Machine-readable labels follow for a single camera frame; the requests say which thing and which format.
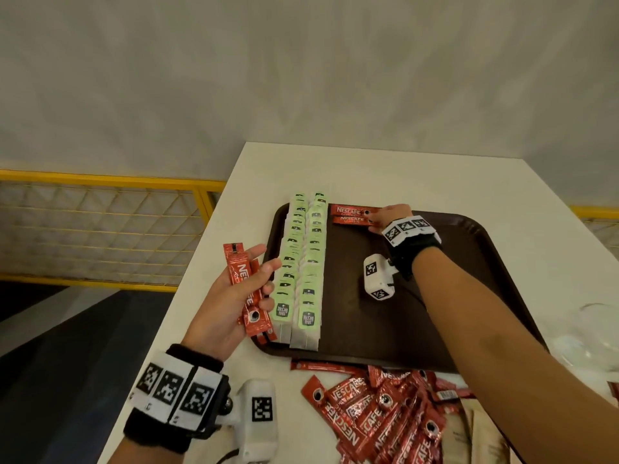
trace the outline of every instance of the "human hand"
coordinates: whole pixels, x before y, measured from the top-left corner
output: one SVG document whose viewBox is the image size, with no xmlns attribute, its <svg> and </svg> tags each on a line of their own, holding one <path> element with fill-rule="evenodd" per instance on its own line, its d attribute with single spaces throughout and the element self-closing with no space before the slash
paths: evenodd
<svg viewBox="0 0 619 464">
<path fill-rule="evenodd" d="M 253 260 L 266 250 L 264 244 L 258 244 L 246 252 L 250 260 Z M 236 285 L 230 283 L 228 268 L 224 269 L 213 282 L 181 344 L 226 361 L 245 337 L 245 326 L 236 323 L 243 311 L 245 300 L 257 289 L 262 289 L 264 295 L 270 295 L 275 286 L 269 281 L 269 277 L 281 266 L 282 262 L 278 258 L 269 260 L 260 266 L 258 272 Z M 273 310 L 274 303 L 273 299 L 264 298 L 260 300 L 258 307 L 268 312 Z"/>
<path fill-rule="evenodd" d="M 412 216 L 413 212 L 410 210 L 410 205 L 407 205 L 406 203 L 398 203 L 397 205 L 383 207 L 376 213 L 366 215 L 365 218 L 372 223 L 372 226 L 368 227 L 368 229 L 372 233 L 380 234 L 383 229 L 391 224 L 392 221 Z"/>
</svg>

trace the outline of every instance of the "barcode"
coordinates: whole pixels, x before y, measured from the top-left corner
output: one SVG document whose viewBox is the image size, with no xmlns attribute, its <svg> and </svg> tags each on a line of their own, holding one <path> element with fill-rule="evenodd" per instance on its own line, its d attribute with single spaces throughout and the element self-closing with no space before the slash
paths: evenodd
<svg viewBox="0 0 619 464">
<path fill-rule="evenodd" d="M 440 400 L 453 400 L 458 398 L 458 393 L 454 390 L 438 391 L 437 396 Z"/>
</svg>

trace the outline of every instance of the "row of tea packets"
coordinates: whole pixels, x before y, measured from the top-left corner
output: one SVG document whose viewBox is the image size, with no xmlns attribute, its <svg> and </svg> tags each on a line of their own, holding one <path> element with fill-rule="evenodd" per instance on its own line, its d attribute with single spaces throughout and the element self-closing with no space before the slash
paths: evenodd
<svg viewBox="0 0 619 464">
<path fill-rule="evenodd" d="M 271 295 L 278 342 L 289 343 L 290 348 L 318 350 L 328 207 L 321 192 L 290 199 L 279 249 L 282 268 L 275 272 Z"/>
</svg>

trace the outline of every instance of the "person's left arm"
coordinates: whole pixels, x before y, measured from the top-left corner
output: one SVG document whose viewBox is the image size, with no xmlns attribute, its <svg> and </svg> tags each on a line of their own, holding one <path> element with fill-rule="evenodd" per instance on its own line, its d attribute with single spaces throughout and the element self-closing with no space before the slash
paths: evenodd
<svg viewBox="0 0 619 464">
<path fill-rule="evenodd" d="M 250 260 L 265 253 L 267 247 L 258 244 L 247 250 Z M 255 290 L 270 295 L 274 285 L 269 281 L 273 271 L 280 268 L 279 259 L 265 262 L 259 272 L 232 285 L 226 268 L 209 289 L 204 302 L 191 321 L 181 344 L 191 350 L 226 361 L 245 337 L 245 326 L 237 324 L 245 300 Z M 271 311 L 274 301 L 264 298 L 259 307 Z M 139 445 L 123 438 L 110 459 L 110 464 L 180 464 L 183 454 L 169 451 L 163 447 Z"/>
</svg>

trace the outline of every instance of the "black wristband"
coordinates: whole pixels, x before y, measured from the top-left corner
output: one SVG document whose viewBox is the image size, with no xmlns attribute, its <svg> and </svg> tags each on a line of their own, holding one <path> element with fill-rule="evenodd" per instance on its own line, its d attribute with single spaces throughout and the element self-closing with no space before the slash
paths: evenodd
<svg viewBox="0 0 619 464">
<path fill-rule="evenodd" d="M 441 243 L 437 241 L 434 234 L 420 234 L 418 236 L 407 237 L 396 247 L 387 244 L 391 254 L 391 263 L 398 269 L 398 272 L 405 280 L 413 277 L 413 261 L 423 249 L 428 247 L 438 247 Z"/>
<path fill-rule="evenodd" d="M 223 368 L 221 360 L 193 351 L 180 343 L 173 343 L 166 353 L 216 373 L 221 372 Z M 191 436 L 188 435 L 186 429 L 162 423 L 138 409 L 131 411 L 123 433 L 128 439 L 141 446 L 161 446 L 178 454 L 186 453 L 191 443 Z"/>
</svg>

